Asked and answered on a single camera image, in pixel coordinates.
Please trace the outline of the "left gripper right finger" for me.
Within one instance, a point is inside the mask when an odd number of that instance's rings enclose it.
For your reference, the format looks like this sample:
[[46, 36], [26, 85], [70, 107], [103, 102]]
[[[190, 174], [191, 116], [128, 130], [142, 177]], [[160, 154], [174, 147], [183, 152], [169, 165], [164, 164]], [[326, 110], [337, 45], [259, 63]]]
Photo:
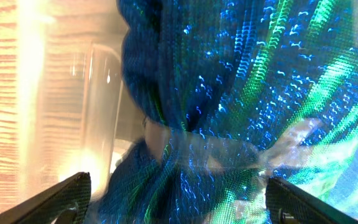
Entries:
[[358, 220], [283, 178], [268, 179], [265, 197], [273, 224], [358, 224]]

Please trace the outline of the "sparkly blue fabric bundle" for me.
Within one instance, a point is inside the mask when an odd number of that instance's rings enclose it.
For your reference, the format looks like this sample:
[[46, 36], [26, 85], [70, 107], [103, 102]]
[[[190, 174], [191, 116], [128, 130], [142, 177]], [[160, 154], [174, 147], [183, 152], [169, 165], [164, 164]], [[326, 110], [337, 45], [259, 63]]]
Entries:
[[119, 1], [145, 135], [86, 223], [268, 223], [281, 177], [358, 220], [358, 1]]

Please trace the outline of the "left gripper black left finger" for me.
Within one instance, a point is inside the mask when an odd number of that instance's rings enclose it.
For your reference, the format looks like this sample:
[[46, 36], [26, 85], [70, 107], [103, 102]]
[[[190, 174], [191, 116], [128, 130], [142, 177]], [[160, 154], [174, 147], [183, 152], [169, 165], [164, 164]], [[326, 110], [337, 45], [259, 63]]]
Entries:
[[0, 224], [82, 224], [90, 198], [90, 173], [78, 172], [0, 213]]

